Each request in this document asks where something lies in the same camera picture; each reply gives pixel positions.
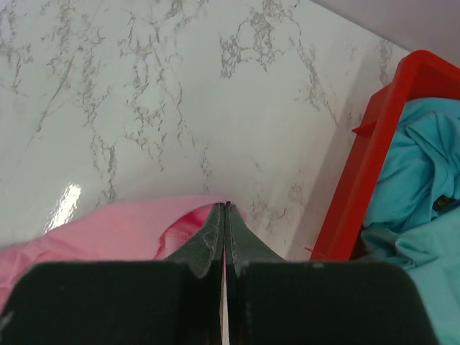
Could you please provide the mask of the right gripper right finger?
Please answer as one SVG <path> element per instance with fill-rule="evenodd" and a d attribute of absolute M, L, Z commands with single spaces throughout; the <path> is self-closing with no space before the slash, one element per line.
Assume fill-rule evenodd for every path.
<path fill-rule="evenodd" d="M 232 203 L 225 205 L 224 251 L 230 343 L 276 344 L 285 261 L 248 228 Z"/>

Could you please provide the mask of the pink t shirt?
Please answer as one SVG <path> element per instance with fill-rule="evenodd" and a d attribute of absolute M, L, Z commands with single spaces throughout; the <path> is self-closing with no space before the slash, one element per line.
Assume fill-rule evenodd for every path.
<path fill-rule="evenodd" d="M 64 261 L 165 259 L 204 225 L 218 196 L 114 203 L 20 244 L 1 248 L 1 304 L 34 265 Z"/>

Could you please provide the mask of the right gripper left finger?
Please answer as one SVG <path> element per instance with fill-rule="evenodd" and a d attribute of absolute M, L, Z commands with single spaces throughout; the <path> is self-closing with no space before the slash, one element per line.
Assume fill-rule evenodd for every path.
<path fill-rule="evenodd" d="M 164 344 L 221 344 L 225 205 L 217 203 L 205 224 L 165 260 Z"/>

